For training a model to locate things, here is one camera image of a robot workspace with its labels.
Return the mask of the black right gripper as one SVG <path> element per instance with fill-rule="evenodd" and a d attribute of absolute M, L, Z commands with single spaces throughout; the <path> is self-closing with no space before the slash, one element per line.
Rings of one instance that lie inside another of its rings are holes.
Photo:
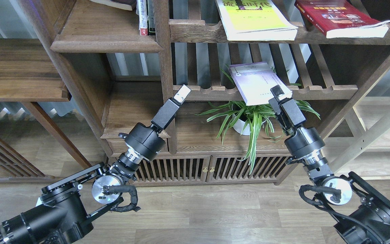
<path fill-rule="evenodd" d="M 305 116 L 302 114 L 296 101 L 285 98 L 286 95 L 280 85 L 271 88 L 274 98 L 269 100 L 275 117 L 283 131 L 289 136 L 285 140 L 286 148 L 291 153 L 287 164 L 303 163 L 305 165 L 323 165 L 326 159 L 321 153 L 325 143 L 314 127 L 305 128 Z"/>

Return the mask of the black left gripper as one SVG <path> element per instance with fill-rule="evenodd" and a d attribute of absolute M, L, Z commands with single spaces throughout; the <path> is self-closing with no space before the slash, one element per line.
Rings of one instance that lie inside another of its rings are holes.
<path fill-rule="evenodd" d="M 159 133 L 172 122 L 190 92 L 191 89 L 187 85 L 182 85 L 174 98 L 168 99 L 159 109 L 149 127 L 137 123 L 130 133 L 120 133 L 119 137 L 123 138 L 128 146 L 128 150 L 120 156 L 120 160 L 122 161 L 123 157 L 132 162 L 140 162 L 142 159 L 153 160 L 165 144 L 165 141 L 159 137 Z"/>

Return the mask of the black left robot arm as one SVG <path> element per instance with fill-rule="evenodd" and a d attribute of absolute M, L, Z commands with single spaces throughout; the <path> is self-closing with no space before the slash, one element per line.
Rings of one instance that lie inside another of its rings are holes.
<path fill-rule="evenodd" d="M 71 244 L 93 230 L 103 214 L 139 211 L 136 170 L 153 160 L 165 141 L 159 137 L 190 93 L 183 85 L 158 110 L 150 126 L 138 123 L 120 133 L 128 150 L 112 165 L 99 163 L 42 189 L 37 206 L 0 224 L 0 244 Z"/>

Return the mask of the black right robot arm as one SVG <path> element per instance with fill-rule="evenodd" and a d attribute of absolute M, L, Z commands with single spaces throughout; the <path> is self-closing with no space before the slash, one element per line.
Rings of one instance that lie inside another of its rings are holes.
<path fill-rule="evenodd" d="M 269 100 L 275 117 L 288 135 L 287 164 L 302 163 L 312 184 L 302 185 L 300 197 L 329 213 L 334 228 L 347 244 L 390 244 L 390 200 L 354 172 L 335 176 L 323 156 L 325 143 L 314 127 L 305 128 L 305 116 L 280 85 Z"/>

